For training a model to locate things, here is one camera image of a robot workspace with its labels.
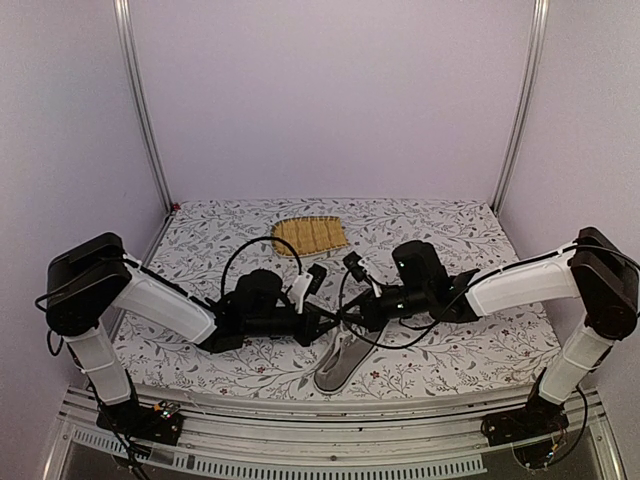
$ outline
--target white floral patterned surface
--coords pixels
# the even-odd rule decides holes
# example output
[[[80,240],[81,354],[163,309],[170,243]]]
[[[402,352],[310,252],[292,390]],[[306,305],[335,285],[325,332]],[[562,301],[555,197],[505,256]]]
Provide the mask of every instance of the white floral patterned surface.
[[[351,245],[303,259],[329,271],[318,296],[309,300],[337,308],[342,258],[352,250],[375,262],[389,283],[397,279],[391,251],[410,239],[432,242],[450,274],[489,268],[516,259],[485,203],[473,201],[307,199],[186,202],[181,205],[150,267],[200,296],[219,298],[229,256],[245,241],[269,234],[279,220],[309,215],[342,219]],[[258,244],[238,257],[228,285],[255,268],[267,268],[290,284],[295,262]],[[346,300],[364,287],[348,282]],[[430,322],[427,315],[407,323]],[[437,327],[416,346],[376,349],[331,397],[313,385],[326,351],[327,334],[309,348],[292,339],[252,338],[223,354],[197,350],[177,334],[127,314],[116,351],[136,383],[214,395],[275,399],[387,399],[451,395],[531,383],[558,352],[558,341],[540,304],[524,306],[465,325]],[[381,341],[401,344],[417,335],[392,321]]]

